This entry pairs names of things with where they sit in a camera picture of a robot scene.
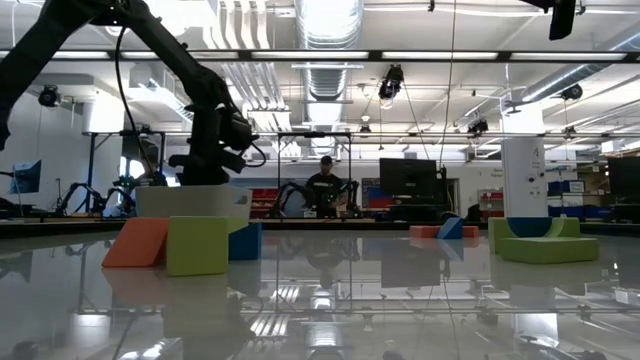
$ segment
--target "fluorescent light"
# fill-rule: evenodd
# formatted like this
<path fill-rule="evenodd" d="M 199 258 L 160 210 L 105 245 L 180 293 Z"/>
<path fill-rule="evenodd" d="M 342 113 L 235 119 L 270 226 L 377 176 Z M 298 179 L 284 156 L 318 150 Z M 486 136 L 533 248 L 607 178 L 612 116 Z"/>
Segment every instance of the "fluorescent light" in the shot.
<path fill-rule="evenodd" d="M 511 60 L 547 60 L 547 61 L 618 61 L 627 56 L 625 53 L 513 53 Z"/>
<path fill-rule="evenodd" d="M 292 64 L 292 69 L 308 70 L 308 69 L 327 69 L 327 70 L 349 70 L 364 69 L 362 64 Z"/>
<path fill-rule="evenodd" d="M 106 51 L 58 51 L 54 59 L 109 59 Z"/>
<path fill-rule="evenodd" d="M 123 51 L 122 57 L 124 59 L 148 60 L 157 59 L 158 55 L 156 55 L 153 51 Z"/>
<path fill-rule="evenodd" d="M 256 51 L 254 59 L 366 59 L 368 51 Z"/>
<path fill-rule="evenodd" d="M 497 52 L 454 51 L 454 60 L 495 60 Z M 385 51 L 383 59 L 397 60 L 449 60 L 451 51 Z"/>
<path fill-rule="evenodd" d="M 196 60 L 238 58 L 236 51 L 190 51 L 189 54 Z"/>

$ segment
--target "orange foam block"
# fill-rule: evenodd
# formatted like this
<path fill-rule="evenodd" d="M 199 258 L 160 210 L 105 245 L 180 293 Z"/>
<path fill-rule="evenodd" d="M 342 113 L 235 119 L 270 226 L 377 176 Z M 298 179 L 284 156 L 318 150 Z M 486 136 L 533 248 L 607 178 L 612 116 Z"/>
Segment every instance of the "orange foam block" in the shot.
<path fill-rule="evenodd" d="M 477 226 L 464 226 L 462 228 L 462 237 L 476 239 L 480 236 L 480 229 Z"/>
<path fill-rule="evenodd" d="M 435 238 L 440 226 L 412 226 L 409 234 L 412 238 Z"/>
<path fill-rule="evenodd" d="M 152 267 L 166 261 L 169 219 L 133 218 L 120 230 L 102 266 Z"/>

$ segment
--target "black monitor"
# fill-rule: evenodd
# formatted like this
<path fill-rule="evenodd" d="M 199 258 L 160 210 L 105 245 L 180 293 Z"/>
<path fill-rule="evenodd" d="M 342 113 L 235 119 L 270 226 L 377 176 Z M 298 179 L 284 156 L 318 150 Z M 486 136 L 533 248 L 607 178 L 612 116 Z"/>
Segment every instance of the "black monitor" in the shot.
<path fill-rule="evenodd" d="M 11 194 L 30 194 L 40 191 L 40 173 L 42 161 L 25 162 L 13 165 L 13 180 Z"/>
<path fill-rule="evenodd" d="M 380 189 L 387 195 L 435 199 L 437 174 L 435 160 L 380 159 Z"/>
<path fill-rule="evenodd" d="M 620 197 L 640 196 L 640 157 L 609 159 L 611 194 Z"/>

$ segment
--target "blue box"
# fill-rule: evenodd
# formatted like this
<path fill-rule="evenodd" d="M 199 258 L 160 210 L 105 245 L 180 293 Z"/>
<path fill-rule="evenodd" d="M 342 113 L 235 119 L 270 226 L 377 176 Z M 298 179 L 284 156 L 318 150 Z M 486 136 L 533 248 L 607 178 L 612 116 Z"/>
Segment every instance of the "blue box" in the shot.
<path fill-rule="evenodd" d="M 258 260 L 262 257 L 262 224 L 229 234 L 229 260 Z"/>

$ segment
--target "black robotic arm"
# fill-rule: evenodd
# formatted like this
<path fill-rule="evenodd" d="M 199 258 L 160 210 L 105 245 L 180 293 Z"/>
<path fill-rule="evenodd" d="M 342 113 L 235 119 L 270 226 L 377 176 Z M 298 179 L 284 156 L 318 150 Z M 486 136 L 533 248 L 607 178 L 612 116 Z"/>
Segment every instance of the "black robotic arm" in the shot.
<path fill-rule="evenodd" d="M 228 181 L 222 167 L 240 172 L 244 160 L 226 152 L 243 151 L 257 139 L 251 125 L 233 104 L 226 83 L 200 65 L 156 19 L 143 0 L 47 0 L 40 17 L 0 63 L 0 151 L 10 136 L 13 105 L 40 74 L 56 51 L 86 24 L 130 28 L 182 81 L 193 104 L 189 155 L 169 159 L 183 166 L 183 185 L 211 185 Z"/>

